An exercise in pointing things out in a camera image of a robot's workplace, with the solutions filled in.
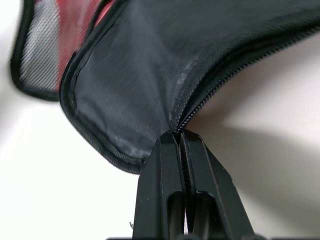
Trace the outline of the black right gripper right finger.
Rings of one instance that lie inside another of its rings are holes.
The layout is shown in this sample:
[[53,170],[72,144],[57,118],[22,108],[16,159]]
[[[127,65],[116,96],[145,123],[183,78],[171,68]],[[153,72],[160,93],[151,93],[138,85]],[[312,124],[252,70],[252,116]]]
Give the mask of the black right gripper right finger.
[[200,240],[242,240],[248,216],[228,171],[193,132],[180,135],[189,233]]

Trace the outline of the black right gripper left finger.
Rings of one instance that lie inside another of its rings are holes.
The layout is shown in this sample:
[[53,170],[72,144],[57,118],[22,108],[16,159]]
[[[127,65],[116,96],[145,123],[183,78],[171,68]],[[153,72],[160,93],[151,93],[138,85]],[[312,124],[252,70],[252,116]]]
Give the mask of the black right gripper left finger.
[[184,233],[184,188],[178,144],[165,133],[138,178],[132,240],[178,240]]

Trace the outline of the black red paddle case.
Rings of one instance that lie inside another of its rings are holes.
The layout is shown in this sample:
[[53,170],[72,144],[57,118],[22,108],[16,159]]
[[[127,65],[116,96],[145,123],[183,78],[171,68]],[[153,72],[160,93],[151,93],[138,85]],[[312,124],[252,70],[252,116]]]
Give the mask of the black red paddle case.
[[139,174],[230,78],[320,31],[320,0],[23,0],[15,86]]

